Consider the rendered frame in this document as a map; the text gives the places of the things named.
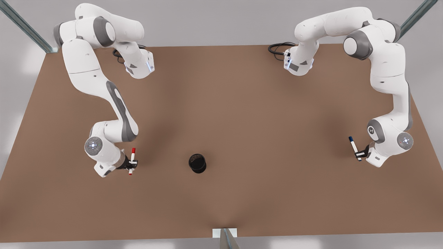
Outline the silver frame post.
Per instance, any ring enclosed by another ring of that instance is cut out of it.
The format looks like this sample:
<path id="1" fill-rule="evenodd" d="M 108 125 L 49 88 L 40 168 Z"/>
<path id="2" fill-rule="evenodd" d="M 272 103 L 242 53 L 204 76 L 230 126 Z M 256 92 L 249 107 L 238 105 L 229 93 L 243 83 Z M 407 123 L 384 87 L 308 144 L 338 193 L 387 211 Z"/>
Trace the silver frame post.
<path id="1" fill-rule="evenodd" d="M 19 15 L 16 10 L 7 3 L 6 0 L 0 0 L 0 10 L 17 27 L 19 27 L 32 41 L 34 41 L 46 53 L 57 53 L 58 48 L 52 47 L 32 26 Z"/>
<path id="2" fill-rule="evenodd" d="M 400 26 L 400 35 L 395 42 L 402 38 L 438 1 L 424 0 Z"/>
<path id="3" fill-rule="evenodd" d="M 213 238 L 219 238 L 219 249 L 239 249 L 235 238 L 237 238 L 237 228 L 217 228 L 212 229 Z"/>

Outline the blue capped white marker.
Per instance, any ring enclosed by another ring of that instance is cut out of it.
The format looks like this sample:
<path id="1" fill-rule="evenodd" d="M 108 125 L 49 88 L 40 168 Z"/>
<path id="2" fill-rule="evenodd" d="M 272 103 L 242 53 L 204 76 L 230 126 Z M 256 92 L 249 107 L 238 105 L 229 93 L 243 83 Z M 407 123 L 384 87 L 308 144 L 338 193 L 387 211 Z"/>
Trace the blue capped white marker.
<path id="1" fill-rule="evenodd" d="M 350 141 L 351 146 L 352 146 L 352 148 L 353 148 L 354 155 L 355 155 L 356 159 L 357 159 L 358 161 L 361 162 L 361 158 L 359 158 L 359 157 L 356 156 L 356 153 L 358 153 L 359 150 L 356 148 L 356 145 L 355 145 L 355 143 L 354 143 L 353 137 L 349 137 L 349 141 Z"/>

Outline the black cylindrical pen cup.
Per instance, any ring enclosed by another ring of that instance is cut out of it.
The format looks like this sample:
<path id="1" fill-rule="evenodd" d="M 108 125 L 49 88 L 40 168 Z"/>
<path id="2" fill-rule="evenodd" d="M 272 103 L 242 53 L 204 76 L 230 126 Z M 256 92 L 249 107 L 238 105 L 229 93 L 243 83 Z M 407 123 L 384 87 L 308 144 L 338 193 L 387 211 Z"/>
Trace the black cylindrical pen cup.
<path id="1" fill-rule="evenodd" d="M 193 154 L 188 160 L 189 167 L 193 172 L 200 174 L 206 170 L 206 160 L 201 154 Z"/>

